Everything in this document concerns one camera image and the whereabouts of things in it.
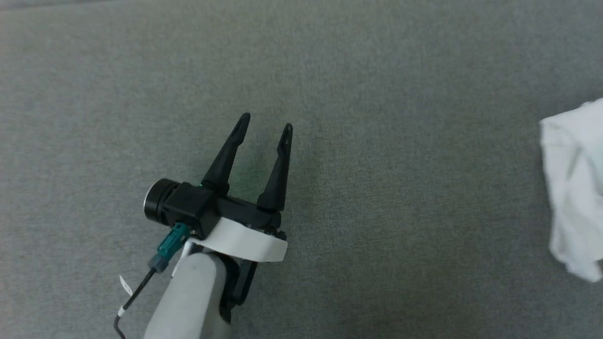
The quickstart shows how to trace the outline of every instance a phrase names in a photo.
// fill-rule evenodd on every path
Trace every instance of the cable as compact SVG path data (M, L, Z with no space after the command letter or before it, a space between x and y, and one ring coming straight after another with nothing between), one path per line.
M125 303L125 305L119 309L119 312L117 313L117 317L115 317L115 321L113 321L113 328L115 329L115 332L117 332L117 334L119 334L119 337L121 339L125 339L125 335L119 329L119 326L118 326L119 319L121 318L122 315L124 315L125 310L128 309L130 307L130 305L132 305L132 303L134 302L134 299L136 299L138 294L140 294L140 291L142 291L142 289L145 288L145 285L149 282L149 280L151 280L152 276L155 274L156 271L157 270L155 268L151 268L149 273L147 273L147 276L145 276L145 278L142 280L142 282L140 282L140 285L138 285L138 287L136 288L136 291L134 291L134 293L130 296L130 298Z

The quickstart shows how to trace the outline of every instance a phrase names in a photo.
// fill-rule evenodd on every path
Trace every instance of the crumpled white fabric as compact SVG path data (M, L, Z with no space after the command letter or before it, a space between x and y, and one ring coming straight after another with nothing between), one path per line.
M603 274L603 99L540 121L553 211L549 249L590 282Z

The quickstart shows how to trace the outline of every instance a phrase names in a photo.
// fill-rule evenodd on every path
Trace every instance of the gray fabric surface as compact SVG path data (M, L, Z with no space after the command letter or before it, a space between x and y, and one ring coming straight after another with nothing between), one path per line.
M235 338L600 338L548 253L538 121L602 96L599 0L149 0L0 13L0 337L115 338L238 116L254 200L295 128L283 230ZM122 320L140 338L164 274Z

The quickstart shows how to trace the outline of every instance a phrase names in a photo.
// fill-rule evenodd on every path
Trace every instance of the robotic arm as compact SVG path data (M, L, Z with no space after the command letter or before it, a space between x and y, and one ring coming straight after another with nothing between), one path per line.
M169 226L170 233L148 263L150 272L120 309L118 321L155 272L163 272L183 247L144 339L226 339L231 311L245 302L259 262L282 261L287 249L280 231L293 127L287 124L278 158L257 202L228 195L230 171L250 114L245 113L207 170L200 185L161 179L148 191L147 218Z

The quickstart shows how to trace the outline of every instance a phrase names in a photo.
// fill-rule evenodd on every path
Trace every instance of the white cloth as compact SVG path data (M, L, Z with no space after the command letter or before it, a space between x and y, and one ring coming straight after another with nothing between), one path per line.
M601 280L603 259L603 99L540 121L551 202L549 249L567 271Z

